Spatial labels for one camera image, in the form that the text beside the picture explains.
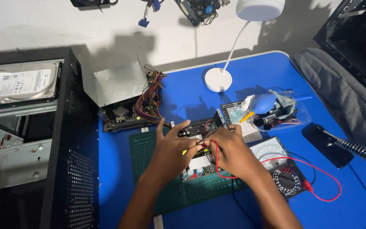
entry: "metal spring coil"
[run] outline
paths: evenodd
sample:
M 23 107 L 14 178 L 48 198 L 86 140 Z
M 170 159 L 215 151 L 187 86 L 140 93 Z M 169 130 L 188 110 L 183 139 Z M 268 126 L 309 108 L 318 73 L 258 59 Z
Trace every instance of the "metal spring coil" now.
M 335 143 L 339 147 L 341 147 L 345 150 L 348 150 L 350 153 L 357 155 L 357 156 L 363 158 L 364 160 L 366 160 L 366 148 L 363 147 L 362 145 L 348 141 L 344 138 L 338 139 L 338 141 L 336 141 Z

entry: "smartphone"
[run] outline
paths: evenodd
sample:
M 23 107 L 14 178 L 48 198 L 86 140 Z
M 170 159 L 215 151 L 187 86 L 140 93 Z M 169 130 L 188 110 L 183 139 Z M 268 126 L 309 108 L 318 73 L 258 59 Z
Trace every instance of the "smartphone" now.
M 336 139 L 323 130 L 322 126 L 311 123 L 302 130 L 302 135 L 338 169 L 345 167 L 354 155 L 334 144 Z

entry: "desk lamp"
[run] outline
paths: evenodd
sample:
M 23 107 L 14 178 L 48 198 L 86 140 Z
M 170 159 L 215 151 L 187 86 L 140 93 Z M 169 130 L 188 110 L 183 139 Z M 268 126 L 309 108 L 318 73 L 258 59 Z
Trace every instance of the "desk lamp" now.
M 247 22 L 235 39 L 224 68 L 212 68 L 206 72 L 204 83 L 211 91 L 223 92 L 231 86 L 231 74 L 225 69 L 230 62 L 238 38 L 247 25 L 250 22 L 260 22 L 276 18 L 282 13 L 284 5 L 285 0 L 238 0 L 236 8 L 237 16 Z

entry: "blue tabletop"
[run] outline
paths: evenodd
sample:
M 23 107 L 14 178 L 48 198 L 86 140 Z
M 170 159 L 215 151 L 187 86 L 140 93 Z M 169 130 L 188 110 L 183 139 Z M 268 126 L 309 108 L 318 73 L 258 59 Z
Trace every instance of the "blue tabletop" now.
M 338 124 L 328 113 L 307 82 L 293 68 L 287 55 L 272 52 L 232 60 L 227 70 L 231 73 L 231 87 L 221 93 L 212 92 L 203 83 L 206 71 L 224 67 L 224 63 L 180 70 L 168 74 L 162 91 L 161 114 L 166 120 L 180 123 L 211 117 L 220 104 L 243 100 L 252 94 L 291 89 L 296 95 L 311 94 L 312 100 L 304 104 L 312 122 L 322 125 L 330 133 L 345 137 Z M 308 191 L 290 199 L 290 207 L 305 228 L 366 228 L 366 162 L 354 158 L 350 167 L 334 167 L 301 134 L 305 126 L 295 126 L 269 132 L 278 136 L 285 148 L 313 165 L 336 177 L 342 185 L 341 196 L 332 202 L 318 200 Z M 134 190 L 129 150 L 129 135 L 140 129 L 102 133 L 99 137 L 100 173 L 100 228 L 115 228 Z M 307 165 L 297 163 L 306 178 L 313 182 L 315 193 L 323 198 L 333 198 L 338 193 L 336 182 L 327 175 Z M 258 205 L 250 189 L 236 192 L 244 209 L 257 222 Z M 197 205 L 163 215 L 164 228 L 253 228 L 252 223 L 239 209 L 231 195 L 224 195 Z

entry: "hand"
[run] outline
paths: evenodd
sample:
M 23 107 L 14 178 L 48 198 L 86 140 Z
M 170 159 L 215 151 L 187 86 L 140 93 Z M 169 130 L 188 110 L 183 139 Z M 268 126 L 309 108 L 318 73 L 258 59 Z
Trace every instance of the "hand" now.
M 245 180 L 252 175 L 255 167 L 262 166 L 266 170 L 242 138 L 240 125 L 231 124 L 228 129 L 219 128 L 208 139 L 218 144 L 218 166 L 232 175 Z M 215 154 L 216 144 L 210 140 L 205 140 L 204 143 Z
M 196 145 L 200 139 L 177 138 L 179 130 L 190 124 L 186 120 L 174 126 L 166 136 L 163 136 L 163 118 L 156 129 L 156 148 L 148 168 L 143 176 L 155 180 L 158 185 L 166 185 L 170 180 L 176 178 L 183 169 L 189 166 L 190 160 L 197 151 L 202 149 L 201 145 Z

